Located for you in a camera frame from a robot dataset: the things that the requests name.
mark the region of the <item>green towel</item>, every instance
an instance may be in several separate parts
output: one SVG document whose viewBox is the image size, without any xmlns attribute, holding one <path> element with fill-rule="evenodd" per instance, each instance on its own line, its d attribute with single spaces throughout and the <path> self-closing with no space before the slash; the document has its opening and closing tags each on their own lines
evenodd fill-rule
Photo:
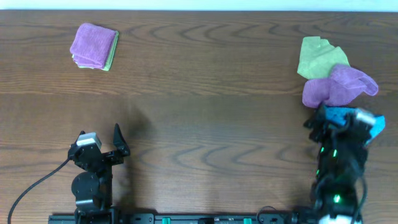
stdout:
<svg viewBox="0 0 398 224">
<path fill-rule="evenodd" d="M 327 78 L 336 64 L 348 65 L 346 54 L 320 37 L 304 37 L 297 73 L 307 79 Z"/>
<path fill-rule="evenodd" d="M 109 69 L 111 69 L 112 61 L 113 61 L 113 57 L 114 57 L 114 51 L 116 50 L 116 44 L 118 42 L 118 36 L 119 36 L 119 32 L 116 31 L 116 35 L 114 36 L 112 47 L 109 50 L 108 59 L 106 59 L 105 66 L 102 69 L 104 71 L 109 71 Z M 79 66 L 79 65 L 78 65 L 78 67 L 79 68 L 91 68 L 91 67 L 85 67 L 85 66 Z"/>
</svg>

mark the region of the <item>folded towel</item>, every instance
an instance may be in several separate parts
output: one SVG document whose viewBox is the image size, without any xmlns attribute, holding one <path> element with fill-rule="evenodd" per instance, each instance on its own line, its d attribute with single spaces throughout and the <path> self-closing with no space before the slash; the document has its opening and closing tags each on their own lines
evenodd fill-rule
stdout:
<svg viewBox="0 0 398 224">
<path fill-rule="evenodd" d="M 84 23 L 77 30 L 70 47 L 73 60 L 79 67 L 104 69 L 108 60 L 110 64 L 112 62 L 117 38 L 117 31 Z"/>
<path fill-rule="evenodd" d="M 307 79 L 327 78 L 336 64 L 349 65 L 340 47 L 320 37 L 304 37 L 297 73 Z"/>
<path fill-rule="evenodd" d="M 329 78 L 305 83 L 303 104 L 311 108 L 317 108 L 321 102 L 328 106 L 343 106 L 362 92 L 374 96 L 378 91 L 377 83 L 364 72 L 347 65 L 336 65 Z"/>
</svg>

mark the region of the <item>cloth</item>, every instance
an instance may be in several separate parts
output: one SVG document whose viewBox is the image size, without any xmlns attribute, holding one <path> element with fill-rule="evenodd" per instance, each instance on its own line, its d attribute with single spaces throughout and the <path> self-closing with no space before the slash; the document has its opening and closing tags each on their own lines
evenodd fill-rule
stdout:
<svg viewBox="0 0 398 224">
<path fill-rule="evenodd" d="M 104 69 L 117 32 L 93 24 L 84 23 L 77 30 L 70 47 L 78 66 Z"/>
<path fill-rule="evenodd" d="M 326 107 L 326 119 L 333 121 L 336 124 L 344 125 L 346 123 L 345 116 L 347 113 L 354 113 L 355 108 L 338 108 L 338 107 Z M 376 124 L 370 130 L 372 138 L 368 141 L 372 141 L 381 131 L 386 127 L 386 119 L 383 115 L 375 115 Z"/>
<path fill-rule="evenodd" d="M 340 47 L 320 37 L 304 37 L 297 73 L 307 79 L 327 78 L 336 64 L 349 65 Z"/>
<path fill-rule="evenodd" d="M 112 61 L 113 61 L 113 57 L 114 57 L 114 51 L 116 50 L 116 44 L 118 42 L 118 36 L 119 36 L 119 32 L 116 31 L 116 35 L 114 37 L 112 47 L 111 47 L 111 49 L 109 51 L 109 54 L 108 54 L 108 59 L 106 60 L 104 68 L 102 69 L 104 71 L 109 71 L 109 69 L 111 69 Z M 94 69 L 93 67 L 86 67 L 86 66 L 82 66 L 82 65 L 79 65 L 79 64 L 77 66 L 79 68 L 92 68 L 92 69 Z"/>
<path fill-rule="evenodd" d="M 333 67 L 329 78 L 308 80 L 304 85 L 303 104 L 317 108 L 323 101 L 328 106 L 343 106 L 362 92 L 374 96 L 377 83 L 364 72 L 347 65 Z"/>
</svg>

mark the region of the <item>crumpled purple towel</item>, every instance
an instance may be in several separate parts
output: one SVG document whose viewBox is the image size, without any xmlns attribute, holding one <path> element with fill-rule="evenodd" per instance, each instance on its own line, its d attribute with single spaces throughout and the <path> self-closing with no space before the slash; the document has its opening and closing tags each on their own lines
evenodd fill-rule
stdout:
<svg viewBox="0 0 398 224">
<path fill-rule="evenodd" d="M 362 92 L 374 96 L 377 83 L 367 74 L 347 65 L 335 65 L 328 78 L 309 80 L 304 85 L 303 104 L 318 108 L 323 101 L 328 106 L 343 106 Z"/>
<path fill-rule="evenodd" d="M 79 66 L 103 69 L 116 31 L 84 23 L 77 30 L 70 47 L 73 61 Z"/>
</svg>

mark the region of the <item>wooden table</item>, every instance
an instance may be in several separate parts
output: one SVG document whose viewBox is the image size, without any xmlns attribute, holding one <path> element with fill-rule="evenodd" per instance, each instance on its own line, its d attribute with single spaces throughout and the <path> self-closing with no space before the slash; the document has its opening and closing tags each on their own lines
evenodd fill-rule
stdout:
<svg viewBox="0 0 398 224">
<path fill-rule="evenodd" d="M 109 72 L 79 69 L 83 22 L 120 32 Z M 370 146 L 366 223 L 398 221 L 398 14 L 1 11 L 0 223 L 30 184 L 67 158 L 84 129 L 132 155 L 114 168 L 114 204 L 159 213 L 256 213 L 309 205 L 317 145 L 302 123 L 303 37 L 340 46 L 378 82 L 361 106 L 386 116 Z M 29 192 L 13 223 L 71 213 L 72 162 Z"/>
</svg>

